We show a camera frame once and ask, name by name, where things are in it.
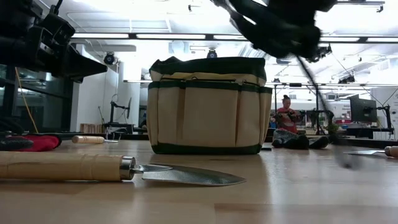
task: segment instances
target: tool handle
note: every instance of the tool handle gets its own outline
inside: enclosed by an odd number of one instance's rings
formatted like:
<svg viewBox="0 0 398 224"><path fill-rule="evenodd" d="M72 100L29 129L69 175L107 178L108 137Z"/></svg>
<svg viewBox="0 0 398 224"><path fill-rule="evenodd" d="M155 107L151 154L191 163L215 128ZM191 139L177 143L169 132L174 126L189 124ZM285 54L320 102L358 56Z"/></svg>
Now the tool handle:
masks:
<svg viewBox="0 0 398 224"><path fill-rule="evenodd" d="M74 136L72 137L72 142L80 144L101 144L105 142L105 138L99 136Z"/></svg>
<svg viewBox="0 0 398 224"><path fill-rule="evenodd" d="M387 146L384 149L384 153L386 153L387 156L398 158L398 146Z"/></svg>
<svg viewBox="0 0 398 224"><path fill-rule="evenodd" d="M121 180L123 156L0 152L0 179Z"/></svg>

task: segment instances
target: trowel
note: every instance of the trowel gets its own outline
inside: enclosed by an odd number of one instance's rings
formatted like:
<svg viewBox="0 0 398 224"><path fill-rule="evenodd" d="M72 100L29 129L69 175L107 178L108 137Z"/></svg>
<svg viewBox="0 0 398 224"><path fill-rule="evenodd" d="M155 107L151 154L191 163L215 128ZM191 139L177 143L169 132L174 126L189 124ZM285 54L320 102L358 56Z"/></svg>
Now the trowel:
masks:
<svg viewBox="0 0 398 224"><path fill-rule="evenodd" d="M210 186L240 184L231 174L183 166L139 165L129 156L82 155L52 152L0 152L0 179L144 180Z"/></svg>

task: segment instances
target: yellow cable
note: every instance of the yellow cable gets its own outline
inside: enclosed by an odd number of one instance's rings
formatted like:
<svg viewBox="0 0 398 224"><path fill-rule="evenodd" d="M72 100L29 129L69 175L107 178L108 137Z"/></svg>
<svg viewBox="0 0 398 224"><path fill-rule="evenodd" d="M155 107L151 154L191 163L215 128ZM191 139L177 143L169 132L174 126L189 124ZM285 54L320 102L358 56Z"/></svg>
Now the yellow cable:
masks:
<svg viewBox="0 0 398 224"><path fill-rule="evenodd" d="M29 107L28 107L28 105L26 103L25 95L24 95L24 92L22 91L21 79L19 78L19 72L18 72L17 68L15 68L15 74L17 75L19 88L21 89L21 95L22 95L22 98L24 99L24 103L25 103L25 106L26 106L26 109L27 109L27 113L29 114L30 120L33 123L33 126L35 128L36 133L39 133L39 131L37 130L37 127L36 127L35 120L33 119L32 114L30 113L30 109L29 109Z"/></svg>

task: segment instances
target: garden tool bag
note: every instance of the garden tool bag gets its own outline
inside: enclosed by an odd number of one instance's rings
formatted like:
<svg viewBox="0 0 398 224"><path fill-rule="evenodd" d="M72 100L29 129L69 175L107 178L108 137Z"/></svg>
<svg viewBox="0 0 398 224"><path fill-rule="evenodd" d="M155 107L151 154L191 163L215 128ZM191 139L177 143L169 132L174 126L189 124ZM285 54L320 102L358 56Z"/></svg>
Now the garden tool bag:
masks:
<svg viewBox="0 0 398 224"><path fill-rule="evenodd" d="M223 57L150 68L147 128L158 154L257 154L267 134L272 89L263 58Z"/></svg>

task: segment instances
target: table surface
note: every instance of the table surface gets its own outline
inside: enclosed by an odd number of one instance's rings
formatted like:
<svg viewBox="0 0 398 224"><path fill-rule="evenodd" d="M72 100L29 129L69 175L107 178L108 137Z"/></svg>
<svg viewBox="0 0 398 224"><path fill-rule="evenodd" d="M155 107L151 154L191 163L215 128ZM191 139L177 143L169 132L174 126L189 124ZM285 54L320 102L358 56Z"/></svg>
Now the table surface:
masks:
<svg viewBox="0 0 398 224"><path fill-rule="evenodd" d="M397 223L397 160L360 157L361 170L336 165L331 150L274 149L252 156L155 155L148 141L81 145L56 151L134 156L238 175L246 183L199 187L162 182L0 180L0 223Z"/></svg>

